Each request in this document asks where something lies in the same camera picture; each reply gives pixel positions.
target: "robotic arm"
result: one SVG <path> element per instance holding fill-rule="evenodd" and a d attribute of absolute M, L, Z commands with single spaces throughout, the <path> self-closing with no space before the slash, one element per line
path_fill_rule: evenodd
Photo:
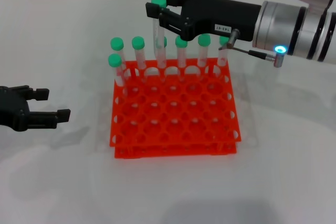
<path fill-rule="evenodd" d="M 274 51 L 281 46 L 281 54 L 287 51 L 289 55 L 336 64 L 336 13 L 328 12 L 333 0 L 301 0 L 309 4 L 308 8 L 268 1 L 262 6 L 231 0 L 166 1 L 167 5 L 181 6 L 181 14 L 147 3 L 147 16 L 159 19 L 160 26 L 183 40 L 210 33 L 230 37 L 227 47 L 231 49 L 240 39 L 252 41 L 259 49 Z M 262 53 L 255 51 L 249 54 L 272 59 L 267 54 L 260 57 Z"/>

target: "test tube rack hole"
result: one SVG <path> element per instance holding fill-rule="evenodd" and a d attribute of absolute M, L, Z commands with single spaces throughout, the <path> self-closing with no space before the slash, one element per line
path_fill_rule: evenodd
<path fill-rule="evenodd" d="M 139 70 L 136 61 L 126 61 L 125 86 L 114 83 L 115 158 L 235 154 L 241 138 L 228 63 L 219 67 L 217 58 L 208 58 L 204 68 L 197 59 L 187 59 L 185 68 L 176 60 L 166 65 L 158 69 L 147 60 Z"/>

